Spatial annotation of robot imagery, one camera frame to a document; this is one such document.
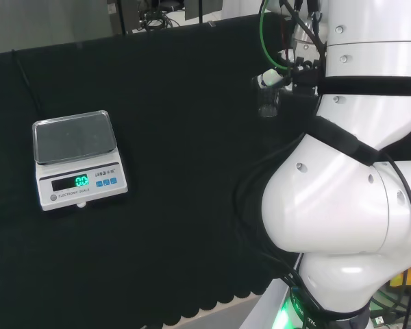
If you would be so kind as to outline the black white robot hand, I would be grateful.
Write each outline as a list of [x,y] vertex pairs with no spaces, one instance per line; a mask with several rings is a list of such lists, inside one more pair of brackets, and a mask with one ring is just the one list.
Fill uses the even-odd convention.
[[317,66],[298,66],[285,73],[273,68],[252,77],[251,85],[265,96],[270,94],[275,103],[281,95],[315,98],[318,96],[319,75],[320,68]]

